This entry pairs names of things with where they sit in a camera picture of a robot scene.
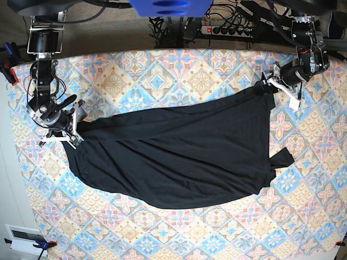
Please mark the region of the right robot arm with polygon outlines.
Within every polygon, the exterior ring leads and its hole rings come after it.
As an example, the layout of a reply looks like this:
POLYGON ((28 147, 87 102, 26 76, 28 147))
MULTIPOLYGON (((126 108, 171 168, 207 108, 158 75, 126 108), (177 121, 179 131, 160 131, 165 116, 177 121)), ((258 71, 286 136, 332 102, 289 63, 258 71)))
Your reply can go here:
POLYGON ((31 81, 35 83, 33 97, 27 99, 27 111, 34 123, 48 130, 41 138, 40 146, 47 142, 67 142, 74 149, 83 142, 77 133, 78 113, 83 100, 74 94, 58 102, 59 87, 65 83, 57 76, 57 60, 53 55, 62 50, 63 22, 66 12, 51 16, 31 16, 28 54, 36 56, 30 68, 31 81))

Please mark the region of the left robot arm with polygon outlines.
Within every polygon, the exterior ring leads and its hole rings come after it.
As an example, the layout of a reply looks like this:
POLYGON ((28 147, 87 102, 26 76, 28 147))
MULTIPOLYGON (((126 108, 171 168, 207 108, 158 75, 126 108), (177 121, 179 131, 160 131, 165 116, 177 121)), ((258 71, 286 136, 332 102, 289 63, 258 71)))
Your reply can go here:
POLYGON ((275 63, 273 69, 263 71, 261 80, 256 82, 254 89, 259 93, 274 94, 280 89, 292 92, 298 87, 300 100, 303 82, 308 82, 330 66, 319 21, 315 16, 293 17, 290 32, 287 33, 273 14, 271 19, 280 35, 288 43, 295 45, 297 58, 283 66, 275 63))

